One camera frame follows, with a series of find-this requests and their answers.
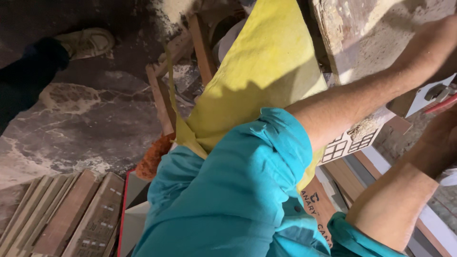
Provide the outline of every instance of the sneaker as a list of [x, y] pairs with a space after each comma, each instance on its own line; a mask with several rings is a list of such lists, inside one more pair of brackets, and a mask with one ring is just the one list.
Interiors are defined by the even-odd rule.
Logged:
[[105, 54], [115, 43], [113, 35], [102, 28], [88, 28], [54, 38], [67, 50], [70, 60]]

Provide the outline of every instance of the sawdust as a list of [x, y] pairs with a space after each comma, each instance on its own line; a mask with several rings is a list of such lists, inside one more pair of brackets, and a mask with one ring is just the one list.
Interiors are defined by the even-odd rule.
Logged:
[[155, 13], [163, 36], [171, 36], [184, 27], [185, 15], [193, 13], [200, 5], [201, 0], [151, 0], [146, 8]]
[[379, 127], [377, 120], [373, 114], [354, 124], [347, 132], [351, 136], [353, 142], [359, 142], [362, 138], [370, 133], [373, 133]]

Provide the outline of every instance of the shirt sleeve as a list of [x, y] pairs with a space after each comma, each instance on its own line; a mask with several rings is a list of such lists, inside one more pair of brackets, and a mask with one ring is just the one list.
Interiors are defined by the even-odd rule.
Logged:
[[229, 131], [187, 188], [147, 218], [135, 255], [265, 256], [282, 203], [311, 159], [303, 126], [283, 109], [263, 108], [256, 121]]
[[327, 224], [332, 235], [333, 257], [404, 257], [405, 255], [367, 237], [345, 220], [346, 214], [335, 213]]

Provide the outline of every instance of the wooden cutout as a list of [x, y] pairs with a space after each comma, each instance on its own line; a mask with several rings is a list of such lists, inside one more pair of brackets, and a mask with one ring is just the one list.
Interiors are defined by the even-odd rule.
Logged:
[[189, 18], [189, 31], [194, 42], [195, 54], [197, 55], [198, 68], [202, 76], [203, 85], [206, 86], [217, 72], [213, 55], [209, 48], [207, 26], [198, 15]]
[[176, 130], [176, 113], [171, 105], [170, 92], [165, 83], [157, 79], [152, 64], [146, 65], [146, 74], [152, 88], [157, 116], [162, 125], [162, 130], [164, 135], [169, 135]]
[[387, 121], [386, 125], [392, 127], [393, 130], [398, 131], [402, 135], [406, 134], [406, 132], [413, 127], [409, 121], [397, 115]]

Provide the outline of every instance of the leg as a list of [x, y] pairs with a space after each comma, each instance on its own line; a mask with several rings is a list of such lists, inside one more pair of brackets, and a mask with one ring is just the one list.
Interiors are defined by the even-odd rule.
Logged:
[[28, 46], [20, 60], [0, 70], [0, 135], [18, 113], [38, 101], [41, 91], [70, 60], [105, 54], [114, 43], [109, 31], [89, 28], [45, 37]]
[[45, 37], [28, 46], [24, 56], [0, 70], [0, 135], [8, 123], [37, 101], [58, 70], [68, 66], [67, 50]]

